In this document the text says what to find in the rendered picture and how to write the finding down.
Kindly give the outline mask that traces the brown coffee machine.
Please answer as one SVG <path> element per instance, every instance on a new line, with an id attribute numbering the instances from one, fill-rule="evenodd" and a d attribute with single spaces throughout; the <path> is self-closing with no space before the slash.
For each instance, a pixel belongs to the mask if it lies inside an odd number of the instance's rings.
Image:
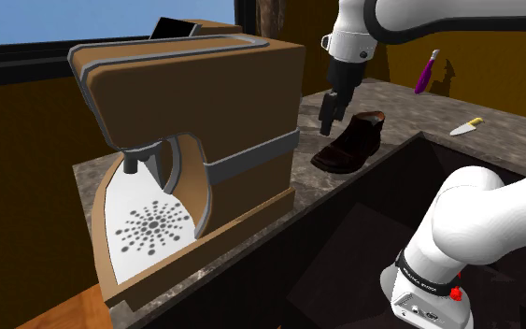
<path id="1" fill-rule="evenodd" d="M 81 44 L 118 158 L 94 198 L 105 303 L 139 309 L 291 211 L 305 48 L 244 34 Z"/>

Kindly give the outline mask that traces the black framed window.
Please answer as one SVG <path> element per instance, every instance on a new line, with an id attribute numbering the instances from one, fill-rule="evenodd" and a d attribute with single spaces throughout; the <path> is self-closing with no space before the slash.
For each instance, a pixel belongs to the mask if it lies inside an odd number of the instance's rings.
<path id="1" fill-rule="evenodd" d="M 0 85 L 65 41 L 148 36 L 161 17 L 234 23 L 255 31 L 256 0 L 0 0 Z"/>

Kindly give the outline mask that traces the black tablet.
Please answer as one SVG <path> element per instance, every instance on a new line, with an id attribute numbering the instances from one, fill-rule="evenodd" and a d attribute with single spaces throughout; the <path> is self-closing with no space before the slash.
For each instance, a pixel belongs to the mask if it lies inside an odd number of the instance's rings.
<path id="1" fill-rule="evenodd" d="M 195 36 L 201 27 L 200 23 L 161 17 L 149 38 L 162 39 Z"/>

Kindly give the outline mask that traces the yellow handled knife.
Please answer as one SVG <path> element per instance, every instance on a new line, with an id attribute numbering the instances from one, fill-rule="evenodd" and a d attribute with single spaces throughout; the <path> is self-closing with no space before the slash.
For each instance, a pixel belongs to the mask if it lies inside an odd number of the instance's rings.
<path id="1" fill-rule="evenodd" d="M 461 124 L 460 126 L 453 129 L 449 134 L 451 136 L 459 136 L 476 130 L 476 127 L 483 123 L 484 120 L 480 117 L 474 118 L 469 122 Z"/>

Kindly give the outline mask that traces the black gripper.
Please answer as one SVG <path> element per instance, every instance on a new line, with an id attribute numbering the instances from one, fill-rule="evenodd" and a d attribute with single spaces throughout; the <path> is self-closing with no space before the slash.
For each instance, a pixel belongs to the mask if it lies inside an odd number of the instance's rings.
<path id="1" fill-rule="evenodd" d="M 355 88 L 363 81 L 365 68 L 366 62 L 347 63 L 330 58 L 327 80 L 332 90 L 324 95 L 319 114 L 320 133 L 323 136 L 330 135 L 334 120 L 343 120 Z"/>

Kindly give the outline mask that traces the dark brown ankle boot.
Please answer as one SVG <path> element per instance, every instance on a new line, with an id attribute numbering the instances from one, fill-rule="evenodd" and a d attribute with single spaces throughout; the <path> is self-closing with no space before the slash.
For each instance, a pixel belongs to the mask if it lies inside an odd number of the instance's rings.
<path id="1" fill-rule="evenodd" d="M 354 115 L 343 133 L 315 154 L 310 163 L 328 173 L 356 172 L 378 151 L 385 119 L 381 111 Z"/>

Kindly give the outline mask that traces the purple handled kitchen tool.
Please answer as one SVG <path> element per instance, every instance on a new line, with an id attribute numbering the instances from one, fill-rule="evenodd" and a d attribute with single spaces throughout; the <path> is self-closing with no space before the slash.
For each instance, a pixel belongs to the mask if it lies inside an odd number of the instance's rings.
<path id="1" fill-rule="evenodd" d="M 439 53 L 440 49 L 436 49 L 432 52 L 432 55 L 428 61 L 428 63 L 425 65 L 424 69 L 422 70 L 418 82 L 415 86 L 414 94 L 420 94 L 423 93 L 428 86 L 429 80 L 432 75 L 432 68 L 434 66 L 434 62 L 436 60 L 436 57 Z"/>

